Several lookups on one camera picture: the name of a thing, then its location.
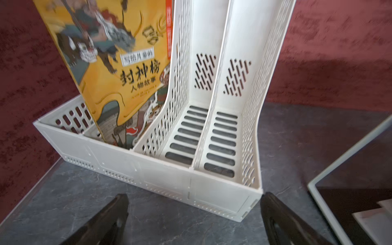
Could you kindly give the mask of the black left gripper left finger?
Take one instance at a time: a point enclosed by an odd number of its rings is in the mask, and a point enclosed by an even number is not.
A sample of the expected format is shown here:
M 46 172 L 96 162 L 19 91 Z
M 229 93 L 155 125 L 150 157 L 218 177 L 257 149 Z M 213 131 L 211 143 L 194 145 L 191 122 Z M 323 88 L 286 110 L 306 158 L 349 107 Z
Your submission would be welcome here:
M 62 242 L 63 245 L 121 245 L 128 218 L 129 199 L 118 194 L 88 222 Z

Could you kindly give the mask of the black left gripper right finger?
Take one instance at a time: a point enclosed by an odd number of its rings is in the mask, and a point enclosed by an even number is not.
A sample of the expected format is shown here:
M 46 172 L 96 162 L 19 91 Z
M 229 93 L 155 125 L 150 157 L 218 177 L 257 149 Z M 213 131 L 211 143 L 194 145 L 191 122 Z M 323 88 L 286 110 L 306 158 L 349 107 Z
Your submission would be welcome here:
M 331 244 L 271 192 L 262 195 L 260 207 L 271 245 Z

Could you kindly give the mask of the white two-tier bookshelf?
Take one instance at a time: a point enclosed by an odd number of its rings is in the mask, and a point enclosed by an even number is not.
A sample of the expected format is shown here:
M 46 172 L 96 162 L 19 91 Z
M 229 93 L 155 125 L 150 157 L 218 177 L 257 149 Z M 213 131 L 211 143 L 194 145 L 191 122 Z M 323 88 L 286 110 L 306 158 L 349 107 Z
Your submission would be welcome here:
M 389 116 L 308 184 L 342 245 L 375 245 L 353 213 L 392 199 L 392 118 Z

